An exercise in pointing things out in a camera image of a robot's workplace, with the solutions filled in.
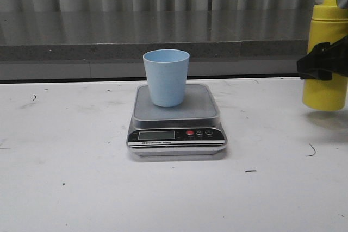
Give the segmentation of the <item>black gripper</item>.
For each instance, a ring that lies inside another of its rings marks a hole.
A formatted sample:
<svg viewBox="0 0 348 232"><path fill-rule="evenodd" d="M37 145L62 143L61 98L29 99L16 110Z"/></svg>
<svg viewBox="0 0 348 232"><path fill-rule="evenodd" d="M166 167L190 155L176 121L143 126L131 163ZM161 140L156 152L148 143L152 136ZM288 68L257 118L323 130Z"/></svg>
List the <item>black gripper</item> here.
<svg viewBox="0 0 348 232"><path fill-rule="evenodd" d="M302 80L332 80L332 73L347 77L347 36L331 45L331 72L323 65L329 42L322 42L297 61L297 72Z"/></svg>

